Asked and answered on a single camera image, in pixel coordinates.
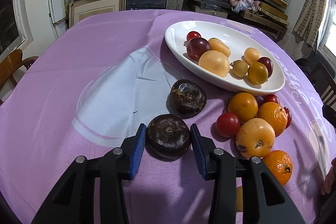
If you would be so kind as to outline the person's right hand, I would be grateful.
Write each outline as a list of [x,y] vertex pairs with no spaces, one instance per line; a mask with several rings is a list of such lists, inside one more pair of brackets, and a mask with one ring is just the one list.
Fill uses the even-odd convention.
[[333,161],[331,162],[331,169],[326,175],[325,181],[321,188],[322,195],[326,195],[331,192],[332,185],[335,182],[335,166],[336,166],[336,158],[334,158]]

